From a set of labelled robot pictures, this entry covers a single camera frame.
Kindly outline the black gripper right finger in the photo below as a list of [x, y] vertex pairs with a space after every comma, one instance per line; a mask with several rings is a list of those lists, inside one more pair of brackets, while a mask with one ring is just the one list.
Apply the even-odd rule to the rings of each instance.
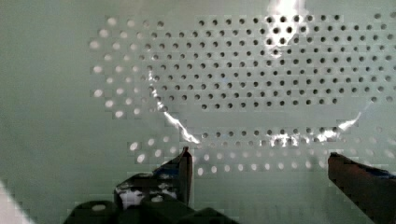
[[328, 159], [328, 178], [374, 224], [395, 224], [395, 175], [332, 152]]

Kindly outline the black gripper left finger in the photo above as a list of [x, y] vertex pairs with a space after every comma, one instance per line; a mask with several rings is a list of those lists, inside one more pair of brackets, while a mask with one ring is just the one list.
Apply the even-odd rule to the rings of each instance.
[[138, 173], [113, 190], [114, 202], [121, 209], [139, 206], [149, 196], [168, 195], [184, 204], [190, 202], [192, 155], [188, 147], [151, 173]]

